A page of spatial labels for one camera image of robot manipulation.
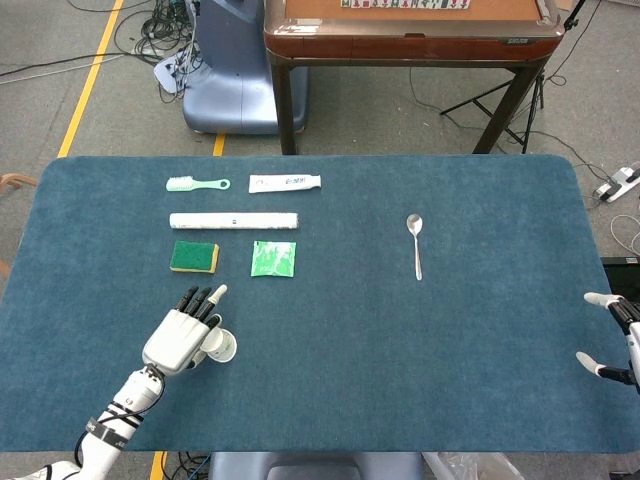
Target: tripod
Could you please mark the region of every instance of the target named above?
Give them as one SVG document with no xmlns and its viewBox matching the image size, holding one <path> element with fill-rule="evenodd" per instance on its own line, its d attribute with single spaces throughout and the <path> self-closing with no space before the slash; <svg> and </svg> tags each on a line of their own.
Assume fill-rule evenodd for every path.
<svg viewBox="0 0 640 480">
<path fill-rule="evenodd" d="M 582 9 L 582 7 L 584 6 L 584 2 L 585 0 L 579 0 L 575 8 L 571 11 L 569 16 L 565 20 L 563 24 L 565 32 L 568 32 L 573 27 L 578 25 L 578 19 L 576 17 L 580 12 L 580 10 Z M 469 100 L 465 100 L 464 102 L 458 103 L 457 105 L 454 105 L 451 108 L 447 108 L 446 110 L 443 110 L 442 112 L 440 112 L 440 115 L 447 115 L 449 112 L 453 112 L 454 110 L 457 110 L 460 107 L 464 107 L 465 105 L 473 103 L 487 116 L 493 117 L 493 112 L 491 112 L 491 110 L 489 110 L 486 106 L 484 106 L 480 102 L 480 99 L 486 97 L 487 95 L 492 94 L 493 92 L 509 87 L 512 82 L 513 80 L 509 80 L 507 82 L 501 83 L 497 87 L 493 87 L 492 89 L 487 90 L 486 92 L 483 92 L 480 95 L 476 95 L 475 97 L 472 97 Z M 519 136 L 510 128 L 505 128 L 504 130 L 511 138 L 513 138 L 517 143 L 522 145 L 523 154 L 527 153 L 527 147 L 529 146 L 529 136 L 531 134 L 531 127 L 533 125 L 533 120 L 536 116 L 538 101 L 540 101 L 540 109 L 544 109 L 544 84 L 545 84 L 545 77 L 544 77 L 544 70 L 542 70 L 536 77 L 536 81 L 533 86 L 533 96 L 531 99 L 531 104 L 529 106 L 529 117 L 527 118 L 527 127 L 525 128 L 523 136 L 522 137 Z"/>
</svg>

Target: silver spoon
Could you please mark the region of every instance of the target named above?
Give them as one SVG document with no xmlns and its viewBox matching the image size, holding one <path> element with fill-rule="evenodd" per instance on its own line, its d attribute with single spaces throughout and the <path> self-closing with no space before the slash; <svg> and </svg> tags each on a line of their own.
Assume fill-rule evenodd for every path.
<svg viewBox="0 0 640 480">
<path fill-rule="evenodd" d="M 422 218 L 416 213 L 407 217 L 407 228 L 413 235 L 413 243 L 416 251 L 416 279 L 422 280 L 422 267 L 420 266 L 420 252 L 418 252 L 418 234 L 422 230 Z"/>
</svg>

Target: plastic bag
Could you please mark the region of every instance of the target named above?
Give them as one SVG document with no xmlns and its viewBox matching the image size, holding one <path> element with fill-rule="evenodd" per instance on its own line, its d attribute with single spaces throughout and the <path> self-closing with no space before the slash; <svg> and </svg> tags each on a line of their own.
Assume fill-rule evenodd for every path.
<svg viewBox="0 0 640 480">
<path fill-rule="evenodd" d="M 525 480 L 503 453 L 423 452 L 438 480 Z"/>
</svg>

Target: green sponge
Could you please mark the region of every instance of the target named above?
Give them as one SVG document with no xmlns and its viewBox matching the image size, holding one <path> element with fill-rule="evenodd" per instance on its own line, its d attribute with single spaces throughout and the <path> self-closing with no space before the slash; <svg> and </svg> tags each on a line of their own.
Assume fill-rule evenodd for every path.
<svg viewBox="0 0 640 480">
<path fill-rule="evenodd" d="M 173 248 L 169 268 L 174 272 L 213 273 L 218 264 L 218 245 L 178 240 Z"/>
</svg>

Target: green packet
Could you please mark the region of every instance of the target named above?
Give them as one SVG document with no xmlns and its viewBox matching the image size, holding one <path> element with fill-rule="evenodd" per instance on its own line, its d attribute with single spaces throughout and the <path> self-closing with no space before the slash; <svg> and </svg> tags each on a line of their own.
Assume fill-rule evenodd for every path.
<svg viewBox="0 0 640 480">
<path fill-rule="evenodd" d="M 252 277 L 293 277 L 295 263 L 295 242 L 253 242 Z"/>
</svg>

